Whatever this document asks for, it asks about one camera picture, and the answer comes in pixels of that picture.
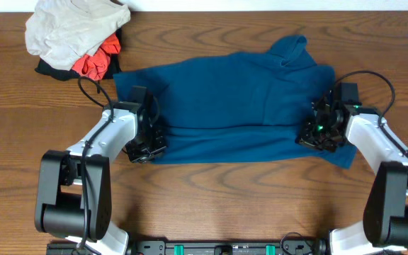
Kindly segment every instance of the white cloth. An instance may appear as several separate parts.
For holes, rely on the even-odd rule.
[[[129,20],[127,5],[110,0],[39,0],[26,21],[26,48],[53,68],[70,70]]]

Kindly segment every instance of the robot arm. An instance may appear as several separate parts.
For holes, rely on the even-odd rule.
[[[149,108],[152,95],[146,88],[133,87],[128,102],[113,104],[112,121],[107,124],[111,110],[104,109],[102,118],[92,130],[66,151],[48,151],[42,157],[35,209],[35,227],[55,237],[80,242],[84,231],[84,202],[82,194],[66,193],[62,186],[82,185],[80,164],[85,143],[97,134],[86,157],[86,187],[88,198],[88,249],[100,254],[125,254],[127,232],[111,222],[110,164],[123,147],[131,162],[146,162],[159,156],[166,148],[160,132],[151,124]]]
[[[314,107],[297,142],[307,147],[333,152],[338,146],[353,144],[376,175],[363,221],[330,233],[331,255],[376,254],[403,251],[408,247],[408,148],[382,119],[375,108],[358,102],[356,84],[341,84],[333,98]]]
[[[406,217],[408,158],[386,138],[378,127],[378,118],[376,114],[361,113],[349,119],[346,130],[348,142],[360,150],[374,174],[378,175],[381,171],[379,173],[381,176],[376,177],[363,221],[331,231],[329,244],[332,255],[375,254],[384,250],[404,251],[406,248],[403,245],[408,245],[408,229],[391,226],[392,218],[403,220]],[[406,148],[386,122],[385,119],[382,120],[387,132]],[[389,166],[387,162],[397,162],[402,166]],[[399,239],[395,239],[396,233],[393,231],[405,233]]]

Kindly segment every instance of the pile of clothes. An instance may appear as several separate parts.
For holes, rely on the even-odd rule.
[[[36,72],[112,79],[120,72],[119,28],[129,20],[128,7],[109,0],[39,0],[25,33],[28,52],[40,56]]]

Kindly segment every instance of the red cloth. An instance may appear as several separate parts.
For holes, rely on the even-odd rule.
[[[89,77],[94,81],[99,81],[103,78],[108,65],[110,64],[111,54],[118,54],[120,52],[119,39],[116,34],[110,35],[100,45],[94,56],[84,55],[81,59],[78,59],[72,70],[79,73],[81,76]]]

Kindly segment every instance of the wood grain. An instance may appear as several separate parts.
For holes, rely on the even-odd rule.
[[[41,254],[52,239],[35,231],[40,158],[64,149],[95,125],[101,109],[78,90],[37,74],[26,52],[29,13],[0,13],[0,254]],[[265,52],[301,33],[307,49],[338,75],[372,69],[391,79],[397,103],[387,115],[408,144],[408,12],[134,13],[123,28],[123,70]],[[381,81],[358,76],[364,104],[385,107]],[[112,81],[102,83],[115,98]],[[315,236],[361,219],[374,175],[361,155],[350,170],[322,159],[258,164],[131,164],[111,167],[113,221],[137,235],[171,240]]]

